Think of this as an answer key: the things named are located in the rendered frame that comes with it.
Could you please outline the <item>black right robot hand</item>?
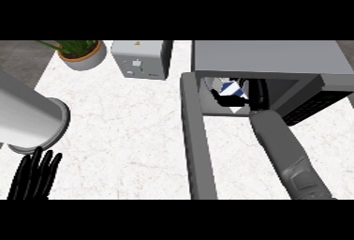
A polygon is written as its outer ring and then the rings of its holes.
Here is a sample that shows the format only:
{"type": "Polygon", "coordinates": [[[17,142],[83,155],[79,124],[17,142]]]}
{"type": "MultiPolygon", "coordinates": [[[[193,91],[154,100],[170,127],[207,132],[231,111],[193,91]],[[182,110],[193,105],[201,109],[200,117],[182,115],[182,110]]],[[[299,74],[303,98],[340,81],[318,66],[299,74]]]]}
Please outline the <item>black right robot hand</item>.
{"type": "Polygon", "coordinates": [[[244,107],[249,106],[253,112],[263,111],[269,108],[268,89],[263,79],[244,79],[244,78],[228,78],[222,82],[235,81],[244,92],[244,97],[238,96],[221,96],[219,87],[209,89],[212,97],[222,107],[244,107]]]}

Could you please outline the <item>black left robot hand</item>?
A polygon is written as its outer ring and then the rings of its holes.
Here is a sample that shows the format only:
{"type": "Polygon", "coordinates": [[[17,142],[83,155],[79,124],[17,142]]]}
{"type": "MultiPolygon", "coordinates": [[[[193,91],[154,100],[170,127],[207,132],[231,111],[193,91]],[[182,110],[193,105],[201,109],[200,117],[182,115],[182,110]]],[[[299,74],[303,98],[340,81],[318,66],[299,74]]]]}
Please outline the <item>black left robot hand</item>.
{"type": "Polygon", "coordinates": [[[30,155],[22,157],[10,182],[8,200],[44,201],[48,199],[61,154],[42,152],[36,147],[30,155]]]}

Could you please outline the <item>blue and white milk carton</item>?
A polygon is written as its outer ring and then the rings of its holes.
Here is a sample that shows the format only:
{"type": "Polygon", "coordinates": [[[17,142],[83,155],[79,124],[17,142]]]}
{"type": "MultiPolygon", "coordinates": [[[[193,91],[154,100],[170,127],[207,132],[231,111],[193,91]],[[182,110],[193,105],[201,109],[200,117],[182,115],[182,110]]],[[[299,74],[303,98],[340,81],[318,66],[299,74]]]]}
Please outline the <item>blue and white milk carton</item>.
{"type": "Polygon", "coordinates": [[[238,96],[244,97],[243,89],[240,88],[235,81],[222,82],[221,89],[219,89],[221,96],[238,96]]]}

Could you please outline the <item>grey microwave door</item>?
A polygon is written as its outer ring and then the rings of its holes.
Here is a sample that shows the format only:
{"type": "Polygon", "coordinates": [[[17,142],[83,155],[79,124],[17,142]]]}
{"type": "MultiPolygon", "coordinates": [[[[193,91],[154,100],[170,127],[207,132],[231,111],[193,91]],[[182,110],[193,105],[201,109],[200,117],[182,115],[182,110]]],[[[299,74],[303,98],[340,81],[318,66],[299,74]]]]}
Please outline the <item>grey microwave door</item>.
{"type": "Polygon", "coordinates": [[[197,84],[191,72],[181,74],[179,92],[190,198],[193,200],[215,200],[216,190],[210,154],[197,96],[197,84]]]}

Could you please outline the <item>grey microwave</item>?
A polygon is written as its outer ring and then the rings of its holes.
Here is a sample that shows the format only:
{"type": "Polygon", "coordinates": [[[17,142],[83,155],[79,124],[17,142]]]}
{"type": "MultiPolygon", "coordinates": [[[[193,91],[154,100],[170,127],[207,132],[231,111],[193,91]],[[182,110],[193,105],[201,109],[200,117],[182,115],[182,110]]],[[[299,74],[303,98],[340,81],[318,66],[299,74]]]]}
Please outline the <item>grey microwave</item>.
{"type": "Polygon", "coordinates": [[[269,109],[288,126],[354,93],[354,69],[331,40],[194,40],[191,71],[207,116],[249,115],[247,107],[222,107],[212,97],[228,78],[265,80],[269,109]]]}

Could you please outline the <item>grey toaster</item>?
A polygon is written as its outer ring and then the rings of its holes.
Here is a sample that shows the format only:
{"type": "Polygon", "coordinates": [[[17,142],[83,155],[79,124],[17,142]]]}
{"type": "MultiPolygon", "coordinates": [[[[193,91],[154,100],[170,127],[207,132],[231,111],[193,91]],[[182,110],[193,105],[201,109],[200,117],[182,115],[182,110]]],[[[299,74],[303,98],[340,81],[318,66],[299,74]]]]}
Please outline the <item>grey toaster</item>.
{"type": "Polygon", "coordinates": [[[125,78],[165,80],[170,40],[114,40],[110,53],[125,78]]]}

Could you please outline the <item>potted green plant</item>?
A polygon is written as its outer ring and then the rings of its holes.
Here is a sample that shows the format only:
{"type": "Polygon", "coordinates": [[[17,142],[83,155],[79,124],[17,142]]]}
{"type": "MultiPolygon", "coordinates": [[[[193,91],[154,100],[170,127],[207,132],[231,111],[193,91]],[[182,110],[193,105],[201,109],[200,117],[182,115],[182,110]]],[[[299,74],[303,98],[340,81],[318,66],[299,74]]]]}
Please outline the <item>potted green plant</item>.
{"type": "Polygon", "coordinates": [[[57,40],[54,44],[38,40],[36,43],[55,50],[64,65],[76,71],[94,68],[106,56],[106,46],[101,40],[57,40]]]}

